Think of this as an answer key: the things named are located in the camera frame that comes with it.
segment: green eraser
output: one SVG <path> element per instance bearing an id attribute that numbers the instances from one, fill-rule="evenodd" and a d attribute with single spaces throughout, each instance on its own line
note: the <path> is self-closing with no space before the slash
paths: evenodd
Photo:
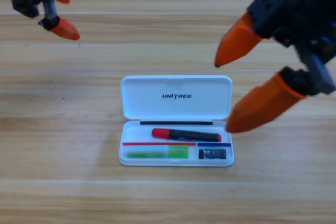
<path id="1" fill-rule="evenodd" d="M 188 145 L 170 145 L 168 158 L 188 158 L 189 146 Z"/>

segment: marker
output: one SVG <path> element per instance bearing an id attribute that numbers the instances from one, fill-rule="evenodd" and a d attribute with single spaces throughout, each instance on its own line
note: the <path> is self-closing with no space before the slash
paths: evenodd
<path id="1" fill-rule="evenodd" d="M 156 138 L 163 138 L 167 140 L 178 141 L 204 141 L 204 142 L 220 142 L 222 136 L 218 133 L 204 133 L 198 131 L 181 131 L 172 129 L 154 128 L 152 136 Z"/>

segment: small black part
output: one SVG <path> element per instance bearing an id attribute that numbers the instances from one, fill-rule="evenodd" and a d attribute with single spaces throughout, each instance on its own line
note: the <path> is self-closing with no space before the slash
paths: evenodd
<path id="1" fill-rule="evenodd" d="M 56 16 L 53 19 L 44 18 L 38 24 L 43 26 L 46 30 L 49 31 L 49 30 L 55 28 L 56 26 L 58 26 L 59 21 L 60 21 L 60 17 Z"/>
<path id="2" fill-rule="evenodd" d="M 199 151 L 198 151 L 198 159 L 204 159 L 204 149 L 199 149 Z"/>
<path id="3" fill-rule="evenodd" d="M 313 86 L 324 94 L 332 93 L 336 87 L 321 60 L 321 56 L 314 52 L 311 47 L 303 41 L 295 44 L 295 48 L 300 60 L 309 69 L 309 75 Z"/>
<path id="4" fill-rule="evenodd" d="M 262 38 L 272 37 L 284 5 L 284 0 L 254 0 L 247 8 L 254 32 Z"/>
<path id="5" fill-rule="evenodd" d="M 13 9 L 28 18 L 35 18 L 39 15 L 36 5 L 32 4 L 29 0 L 12 0 Z"/>
<path id="6" fill-rule="evenodd" d="M 313 96 L 320 93 L 313 85 L 309 73 L 302 69 L 294 71 L 289 67 L 284 67 L 280 71 L 280 75 L 291 89 L 302 95 Z"/>
<path id="7" fill-rule="evenodd" d="M 213 125 L 213 122 L 140 121 L 141 125 Z"/>
<path id="8" fill-rule="evenodd" d="M 201 150 L 203 151 L 203 158 L 226 159 L 226 149 L 200 149 L 199 154 Z"/>

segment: white box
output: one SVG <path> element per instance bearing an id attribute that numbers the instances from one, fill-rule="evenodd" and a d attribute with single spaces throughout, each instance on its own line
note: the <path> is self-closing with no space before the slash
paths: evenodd
<path id="1" fill-rule="evenodd" d="M 231 134 L 225 131 L 230 113 L 232 81 L 222 75 L 127 76 L 121 81 L 123 113 L 119 161 L 141 166 L 229 166 L 234 161 Z M 181 142 L 152 136 L 153 128 L 219 133 L 222 141 Z M 189 144 L 188 157 L 166 157 L 167 144 Z M 225 149 L 225 159 L 199 159 L 200 149 Z M 128 157 L 146 152 L 147 157 Z M 148 153 L 160 157 L 148 158 Z"/>

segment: wood grain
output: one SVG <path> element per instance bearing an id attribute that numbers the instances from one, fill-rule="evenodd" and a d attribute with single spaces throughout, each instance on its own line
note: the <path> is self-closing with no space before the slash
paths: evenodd
<path id="1" fill-rule="evenodd" d="M 57 7 L 81 32 L 73 42 L 1 0 L 0 223 L 334 224 L 336 94 L 233 135 L 230 167 L 118 161 L 123 77 L 224 74 L 234 106 L 283 66 L 303 67 L 272 40 L 213 66 L 251 1 L 71 0 Z"/>

